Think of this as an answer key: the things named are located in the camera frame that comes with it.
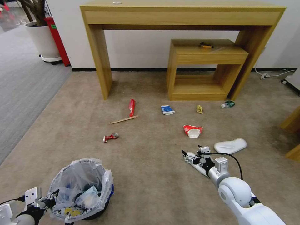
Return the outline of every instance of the wooden stick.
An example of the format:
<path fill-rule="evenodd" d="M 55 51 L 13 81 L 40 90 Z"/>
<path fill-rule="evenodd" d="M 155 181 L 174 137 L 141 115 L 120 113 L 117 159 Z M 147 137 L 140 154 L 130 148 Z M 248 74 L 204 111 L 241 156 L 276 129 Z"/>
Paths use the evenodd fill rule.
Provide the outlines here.
<path fill-rule="evenodd" d="M 121 119 L 121 120 L 117 120 L 117 121 L 113 121 L 113 122 L 110 122 L 110 124 L 114 124 L 114 123 L 126 121 L 126 120 L 129 120 L 129 119 L 134 119 L 134 118 L 138 118 L 138 115 L 137 116 L 133 116 L 133 117 L 128 117 L 128 118 L 125 118 L 125 119 Z"/>

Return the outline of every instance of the potted plant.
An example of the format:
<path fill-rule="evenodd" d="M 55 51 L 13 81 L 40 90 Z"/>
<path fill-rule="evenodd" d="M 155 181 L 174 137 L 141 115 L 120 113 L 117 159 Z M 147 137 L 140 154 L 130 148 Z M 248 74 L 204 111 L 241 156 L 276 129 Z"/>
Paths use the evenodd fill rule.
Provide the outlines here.
<path fill-rule="evenodd" d="M 50 29 L 45 19 L 45 0 L 20 0 L 28 7 L 36 21 L 25 24 L 25 28 L 34 42 L 43 61 L 56 62 L 62 58 L 59 55 Z"/>

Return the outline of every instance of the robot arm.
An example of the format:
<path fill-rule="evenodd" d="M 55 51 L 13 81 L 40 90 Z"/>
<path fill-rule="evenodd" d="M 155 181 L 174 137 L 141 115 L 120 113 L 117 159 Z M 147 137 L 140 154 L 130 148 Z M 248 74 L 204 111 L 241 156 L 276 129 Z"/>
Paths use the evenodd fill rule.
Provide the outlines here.
<path fill-rule="evenodd" d="M 237 217 L 239 225 L 285 225 L 279 216 L 264 206 L 251 192 L 250 186 L 228 172 L 228 160 L 210 157 L 209 147 L 199 147 L 198 155 L 189 156 L 182 151 L 185 161 L 199 164 L 216 186 L 222 201 Z"/>
<path fill-rule="evenodd" d="M 32 188 L 25 192 L 25 209 L 22 213 L 17 213 L 17 202 L 11 200 L 0 205 L 1 225 L 38 225 L 39 220 L 45 212 L 56 204 L 55 198 L 59 190 L 50 197 L 40 198 L 40 189 Z"/>

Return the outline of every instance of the plastic garbage bag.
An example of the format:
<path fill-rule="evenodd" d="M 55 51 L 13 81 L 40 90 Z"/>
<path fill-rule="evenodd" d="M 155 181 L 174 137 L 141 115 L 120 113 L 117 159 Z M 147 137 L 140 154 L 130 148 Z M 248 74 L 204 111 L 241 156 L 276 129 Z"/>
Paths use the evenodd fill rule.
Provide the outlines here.
<path fill-rule="evenodd" d="M 52 180 L 48 196 L 58 189 L 56 205 L 51 208 L 51 213 L 65 223 L 72 223 L 105 208 L 113 193 L 113 175 L 102 166 L 99 159 L 75 160 L 62 168 Z"/>

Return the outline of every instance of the white plant pot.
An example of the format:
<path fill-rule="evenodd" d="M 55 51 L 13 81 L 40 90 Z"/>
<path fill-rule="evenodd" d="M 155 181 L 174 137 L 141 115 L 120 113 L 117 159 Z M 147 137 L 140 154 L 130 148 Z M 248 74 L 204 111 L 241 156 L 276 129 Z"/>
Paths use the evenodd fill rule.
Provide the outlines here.
<path fill-rule="evenodd" d="M 59 61 L 62 58 L 59 55 L 57 46 L 54 42 L 52 34 L 48 26 L 36 27 L 37 22 L 29 22 L 25 24 L 32 41 L 34 42 L 39 54 L 44 61 Z"/>

